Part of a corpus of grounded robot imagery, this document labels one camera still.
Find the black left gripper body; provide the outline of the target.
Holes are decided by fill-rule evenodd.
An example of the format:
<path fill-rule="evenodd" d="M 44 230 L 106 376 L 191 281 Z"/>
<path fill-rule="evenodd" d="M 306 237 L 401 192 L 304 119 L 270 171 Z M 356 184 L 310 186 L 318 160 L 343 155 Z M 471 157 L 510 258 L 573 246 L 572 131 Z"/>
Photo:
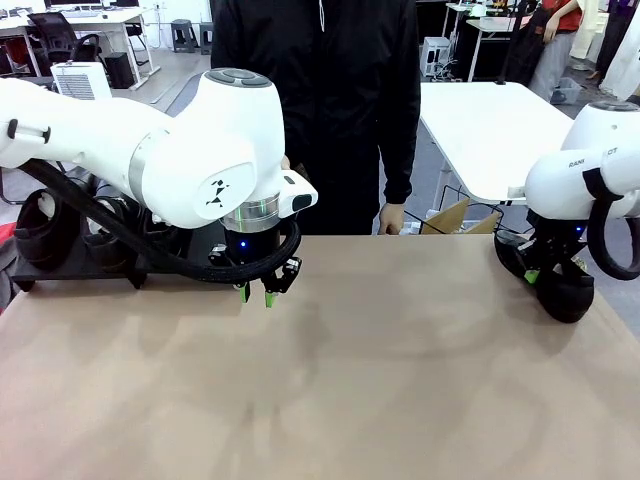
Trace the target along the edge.
<path fill-rule="evenodd" d="M 221 228 L 218 241 L 209 252 L 209 262 L 215 267 L 238 267 L 260 262 L 280 246 L 277 227 L 257 233 L 236 232 Z"/>

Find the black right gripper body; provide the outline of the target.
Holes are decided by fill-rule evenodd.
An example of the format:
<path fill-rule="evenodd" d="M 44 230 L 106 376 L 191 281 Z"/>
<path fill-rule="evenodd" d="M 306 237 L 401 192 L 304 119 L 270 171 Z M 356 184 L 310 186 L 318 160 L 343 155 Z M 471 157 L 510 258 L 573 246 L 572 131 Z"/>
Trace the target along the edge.
<path fill-rule="evenodd" d="M 529 210 L 527 221 L 533 227 L 530 240 L 537 256 L 575 256 L 587 245 L 582 239 L 586 220 L 547 219 Z"/>

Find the person's left hand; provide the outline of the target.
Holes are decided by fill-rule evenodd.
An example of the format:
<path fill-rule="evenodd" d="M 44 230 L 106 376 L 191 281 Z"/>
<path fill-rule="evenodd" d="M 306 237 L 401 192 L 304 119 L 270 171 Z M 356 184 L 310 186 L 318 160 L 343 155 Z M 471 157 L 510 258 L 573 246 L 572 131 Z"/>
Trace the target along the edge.
<path fill-rule="evenodd" d="M 385 203 L 379 213 L 379 235 L 399 235 L 404 226 L 404 205 Z"/>

